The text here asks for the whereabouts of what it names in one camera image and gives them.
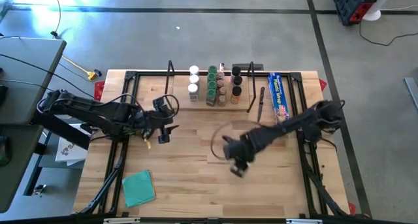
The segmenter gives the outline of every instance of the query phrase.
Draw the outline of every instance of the gray table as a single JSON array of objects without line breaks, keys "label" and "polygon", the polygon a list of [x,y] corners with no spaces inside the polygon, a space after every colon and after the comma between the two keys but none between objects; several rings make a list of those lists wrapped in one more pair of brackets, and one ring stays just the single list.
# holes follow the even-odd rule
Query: gray table
[{"label": "gray table", "polygon": [[[4,38],[0,39],[0,54],[8,55],[47,71],[54,72],[66,42],[63,40]],[[0,56],[3,75],[0,84],[8,87],[7,98],[0,108],[0,124],[28,124],[42,98],[52,75],[18,61]],[[19,80],[39,84],[44,88],[22,83],[4,82]]]},{"label": "gray table", "polygon": [[42,130],[40,125],[3,126],[1,135],[10,138],[12,160],[6,166],[0,167],[0,213],[8,210]]},{"label": "gray table", "polygon": [[[65,45],[63,40],[3,38],[0,39],[0,54],[54,72]],[[0,56],[0,67],[3,68],[0,84],[8,87],[6,100],[0,108],[0,127],[3,129],[1,135],[10,137],[12,147],[12,161],[0,167],[0,212],[6,212],[27,164],[37,149],[43,130],[40,125],[78,145],[88,145],[89,138],[55,116],[45,116],[37,112],[37,103],[51,80],[50,73],[3,56]],[[1,81],[2,79],[31,82],[42,87]]]}]

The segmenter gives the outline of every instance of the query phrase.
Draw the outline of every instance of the green cloth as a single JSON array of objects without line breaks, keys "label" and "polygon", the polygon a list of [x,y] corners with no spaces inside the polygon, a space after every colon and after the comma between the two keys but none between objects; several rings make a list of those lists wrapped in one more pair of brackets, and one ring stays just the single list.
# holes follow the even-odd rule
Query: green cloth
[{"label": "green cloth", "polygon": [[141,171],[122,180],[126,207],[132,208],[155,199],[151,172]]}]

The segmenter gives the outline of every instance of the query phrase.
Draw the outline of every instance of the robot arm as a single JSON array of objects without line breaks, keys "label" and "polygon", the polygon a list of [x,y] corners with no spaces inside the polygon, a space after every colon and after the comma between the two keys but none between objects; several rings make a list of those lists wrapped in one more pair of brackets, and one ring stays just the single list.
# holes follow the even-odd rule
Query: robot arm
[{"label": "robot arm", "polygon": [[223,147],[226,159],[234,159],[235,164],[231,172],[243,177],[248,163],[254,161],[255,154],[264,150],[276,138],[284,136],[296,130],[303,130],[305,140],[317,142],[321,138],[321,130],[334,132],[340,128],[341,117],[339,108],[332,101],[319,101],[305,112],[275,126],[261,125],[240,136],[235,140],[229,136],[223,136],[227,145]]},{"label": "robot arm", "polygon": [[91,127],[98,127],[106,136],[117,141],[121,141],[127,132],[132,131],[139,131],[144,139],[148,139],[159,129],[159,143],[170,142],[169,135],[177,126],[165,126],[173,123],[172,118],[176,113],[164,104],[164,97],[155,99],[153,105],[155,110],[144,111],[139,104],[114,101],[100,103],[77,97],[66,90],[56,90],[48,93],[47,98],[41,102],[39,111],[43,114],[70,115],[85,122],[83,129],[91,132]]}]

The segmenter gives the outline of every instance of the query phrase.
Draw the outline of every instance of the concrete floor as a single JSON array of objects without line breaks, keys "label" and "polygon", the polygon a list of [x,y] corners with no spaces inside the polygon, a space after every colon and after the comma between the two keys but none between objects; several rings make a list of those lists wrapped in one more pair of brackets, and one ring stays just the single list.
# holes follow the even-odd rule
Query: concrete floor
[{"label": "concrete floor", "polygon": [[[406,7],[418,0],[389,0],[387,8]],[[61,5],[108,8],[265,8],[308,10],[306,0],[60,0]],[[16,0],[56,5],[56,0]],[[332,10],[332,0],[313,0],[317,10]],[[68,42],[64,56],[106,74],[108,69],[175,69],[192,64],[254,61],[266,70],[315,70],[326,80],[323,60],[309,14],[210,14],[143,12],[62,12],[58,33]],[[403,77],[418,80],[418,36],[396,40],[389,47],[369,44],[358,26],[343,27],[335,15],[317,15],[364,187],[375,219],[416,222],[418,219],[418,113]],[[58,12],[46,6],[32,11],[13,9],[0,23],[5,35],[50,38]],[[379,42],[418,30],[418,16],[383,16],[364,22],[363,35]],[[83,90],[93,84],[58,67]],[[50,88],[67,88],[53,78]],[[327,88],[326,98],[331,99]],[[338,158],[347,197],[359,207],[344,144],[336,134]],[[80,172],[46,169],[40,183],[55,189],[40,197],[22,197],[0,219],[66,215],[71,212]]]}]

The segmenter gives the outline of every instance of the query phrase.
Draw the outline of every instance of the wooden table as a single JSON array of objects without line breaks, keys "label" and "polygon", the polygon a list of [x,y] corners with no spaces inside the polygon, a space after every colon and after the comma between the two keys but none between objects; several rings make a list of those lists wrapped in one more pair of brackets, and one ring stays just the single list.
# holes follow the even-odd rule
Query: wooden table
[{"label": "wooden table", "polygon": [[[323,95],[317,73],[301,73],[309,107],[323,99]],[[108,71],[102,102],[121,93],[124,76],[125,70]],[[255,82],[257,92],[262,86],[267,87],[266,78],[256,78]],[[172,93],[173,85],[173,77],[170,77],[169,93]],[[287,84],[283,85],[290,109]],[[248,80],[248,86],[252,86],[252,80]],[[164,94],[164,88],[165,77],[142,76],[137,99],[149,110],[152,108],[152,100]],[[183,100],[179,100],[181,109]],[[268,88],[264,102],[261,123],[271,124],[274,118]],[[297,103],[301,112],[298,96]],[[126,208],[121,190],[118,214],[129,212],[129,216],[140,217],[248,218],[298,217],[301,213],[308,214],[295,133],[276,140],[265,151],[257,154],[244,179],[229,171],[230,162],[219,161],[211,154],[210,139],[221,124],[231,120],[256,121],[257,112],[258,96],[249,114],[246,111],[180,110],[174,118],[174,123],[180,126],[172,132],[170,143],[158,144],[156,133],[149,150],[141,139],[131,137],[123,177],[141,170],[151,170],[157,198],[134,208]],[[232,123],[222,133],[238,136],[251,127],[248,123]],[[216,142],[215,151],[221,155],[221,135],[217,136]],[[90,144],[74,203],[75,212],[83,209],[102,186],[110,143],[109,140],[100,139]],[[323,141],[317,145],[323,184],[341,209],[349,212],[335,149]],[[316,189],[313,185],[312,188],[315,207],[320,210]],[[107,207],[111,199],[112,195],[109,195]]]}]

